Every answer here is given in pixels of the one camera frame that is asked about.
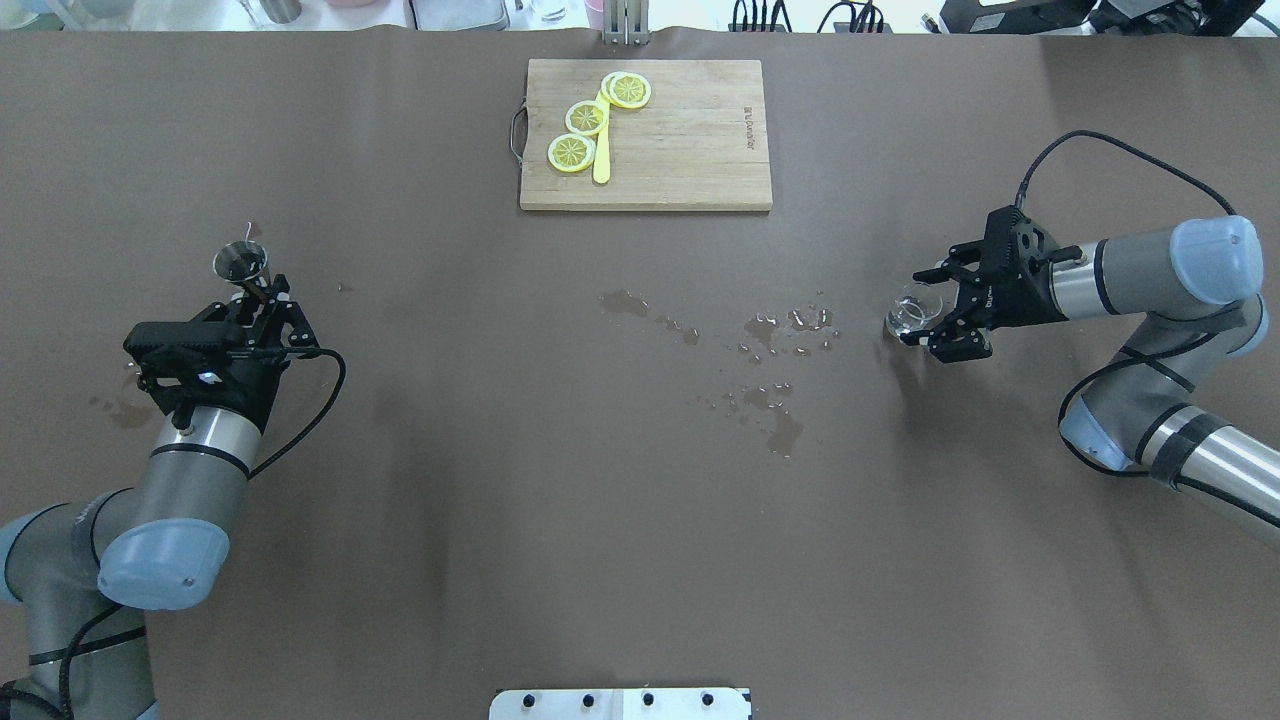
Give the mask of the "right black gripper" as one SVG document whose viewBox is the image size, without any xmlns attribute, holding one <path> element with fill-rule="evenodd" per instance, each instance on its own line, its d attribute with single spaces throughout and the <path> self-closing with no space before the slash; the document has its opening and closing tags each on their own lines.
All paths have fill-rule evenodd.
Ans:
<svg viewBox="0 0 1280 720">
<path fill-rule="evenodd" d="M 916 283 L 988 288 L 957 291 L 954 309 L 928 333 L 929 354 L 941 363 L 982 360 L 993 352 L 991 327 L 1065 322 L 1052 293 L 1050 256 L 1059 250 L 1048 231 L 1005 206 L 989 213 L 982 241 L 954 245 L 936 266 L 913 273 Z"/>
</svg>

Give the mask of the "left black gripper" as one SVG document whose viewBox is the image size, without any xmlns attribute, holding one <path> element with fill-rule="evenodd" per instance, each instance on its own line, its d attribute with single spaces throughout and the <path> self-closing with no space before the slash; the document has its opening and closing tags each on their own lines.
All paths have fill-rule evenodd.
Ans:
<svg viewBox="0 0 1280 720">
<path fill-rule="evenodd" d="M 214 302 L 188 322 L 220 322 L 242 325 L 248 337 L 244 348 L 230 354 L 230 378 L 219 384 L 179 384 L 160 380 L 160 410 L 174 428 L 195 424 L 195 410 L 218 407 L 250 420 L 264 433 L 282 375 L 293 357 L 316 357 L 319 341 L 301 305 L 291 297 L 291 283 L 276 275 L 268 287 L 268 301 L 238 292 L 227 302 Z"/>
</svg>

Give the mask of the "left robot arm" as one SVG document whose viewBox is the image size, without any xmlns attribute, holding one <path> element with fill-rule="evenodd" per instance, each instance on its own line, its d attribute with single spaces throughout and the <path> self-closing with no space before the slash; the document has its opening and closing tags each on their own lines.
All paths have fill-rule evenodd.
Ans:
<svg viewBox="0 0 1280 720">
<path fill-rule="evenodd" d="M 27 614 L 29 671 L 5 719 L 156 719 L 145 616 L 204 602 L 230 550 L 283 373 L 325 354 L 285 277 L 246 281 L 123 347 L 164 423 L 140 483 L 3 528 L 3 601 Z"/>
</svg>

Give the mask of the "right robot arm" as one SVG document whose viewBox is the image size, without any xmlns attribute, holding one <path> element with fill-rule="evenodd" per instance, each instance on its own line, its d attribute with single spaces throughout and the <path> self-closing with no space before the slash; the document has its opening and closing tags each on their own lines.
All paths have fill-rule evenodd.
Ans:
<svg viewBox="0 0 1280 720">
<path fill-rule="evenodd" d="M 991 333 L 1139 315 L 1142 323 L 1059 407 L 1065 447 L 1110 477 L 1193 489 L 1277 534 L 1277 451 L 1198 407 L 1201 382 L 1256 348 L 1270 328 L 1265 260 L 1239 215 L 1062 246 L 1019 208 L 993 210 L 983 236 L 914 275 L 955 283 L 954 309 L 914 332 L 942 363 L 988 357 Z"/>
</svg>

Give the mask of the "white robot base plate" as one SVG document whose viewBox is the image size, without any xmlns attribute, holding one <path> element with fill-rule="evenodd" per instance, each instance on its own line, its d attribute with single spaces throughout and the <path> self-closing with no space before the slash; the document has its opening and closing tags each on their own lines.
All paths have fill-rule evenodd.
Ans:
<svg viewBox="0 0 1280 720">
<path fill-rule="evenodd" d="M 511 689 L 489 719 L 753 719 L 750 691 L 732 687 Z"/>
</svg>

